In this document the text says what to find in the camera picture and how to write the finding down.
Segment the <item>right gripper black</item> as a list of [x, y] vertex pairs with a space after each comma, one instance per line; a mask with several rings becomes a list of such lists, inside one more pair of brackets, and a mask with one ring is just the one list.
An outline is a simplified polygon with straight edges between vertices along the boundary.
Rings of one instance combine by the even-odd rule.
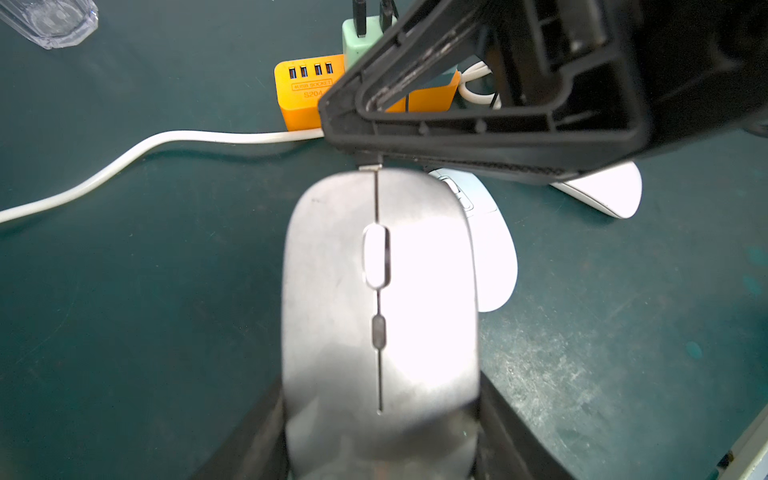
[[764, 1], [636, 1], [633, 35], [654, 131], [670, 149], [767, 118]]

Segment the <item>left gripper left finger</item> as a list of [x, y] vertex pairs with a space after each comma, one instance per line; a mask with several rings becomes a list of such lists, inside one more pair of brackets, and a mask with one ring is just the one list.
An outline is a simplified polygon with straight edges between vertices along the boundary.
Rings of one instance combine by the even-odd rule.
[[287, 479], [283, 390], [277, 378], [190, 479]]

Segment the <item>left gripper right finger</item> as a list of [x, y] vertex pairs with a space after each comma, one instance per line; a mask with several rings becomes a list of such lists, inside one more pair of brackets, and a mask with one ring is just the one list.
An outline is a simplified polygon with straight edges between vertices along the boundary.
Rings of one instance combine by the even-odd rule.
[[481, 373], [477, 479], [574, 480]]

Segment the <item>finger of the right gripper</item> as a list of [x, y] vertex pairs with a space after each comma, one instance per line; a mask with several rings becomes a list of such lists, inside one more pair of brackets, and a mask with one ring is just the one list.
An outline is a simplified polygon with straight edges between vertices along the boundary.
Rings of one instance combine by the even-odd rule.
[[[416, 1], [322, 97], [328, 142], [526, 183], [625, 161], [652, 120], [628, 1]], [[501, 106], [395, 113], [392, 106], [470, 58]]]

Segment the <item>white wireless mouse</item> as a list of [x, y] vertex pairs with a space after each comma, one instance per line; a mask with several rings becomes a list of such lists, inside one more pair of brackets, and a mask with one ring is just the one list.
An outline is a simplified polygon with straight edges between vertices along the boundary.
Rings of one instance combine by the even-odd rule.
[[624, 162], [551, 187], [615, 219], [629, 219], [639, 209], [643, 183], [637, 165]]

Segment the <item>silver wireless mouse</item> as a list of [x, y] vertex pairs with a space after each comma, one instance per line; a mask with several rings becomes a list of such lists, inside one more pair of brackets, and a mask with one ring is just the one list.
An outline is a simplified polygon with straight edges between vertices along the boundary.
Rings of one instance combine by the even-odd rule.
[[327, 177], [289, 222], [285, 435], [297, 479], [466, 479], [479, 433], [478, 307], [458, 199], [420, 171]]

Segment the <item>light blue wireless mouse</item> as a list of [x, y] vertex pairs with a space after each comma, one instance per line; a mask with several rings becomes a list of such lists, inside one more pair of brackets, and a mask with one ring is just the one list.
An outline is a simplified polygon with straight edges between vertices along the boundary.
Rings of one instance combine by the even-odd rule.
[[478, 311], [500, 309], [509, 301], [518, 279], [517, 252], [502, 213], [477, 176], [447, 168], [430, 175], [445, 183], [464, 209], [472, 237]]

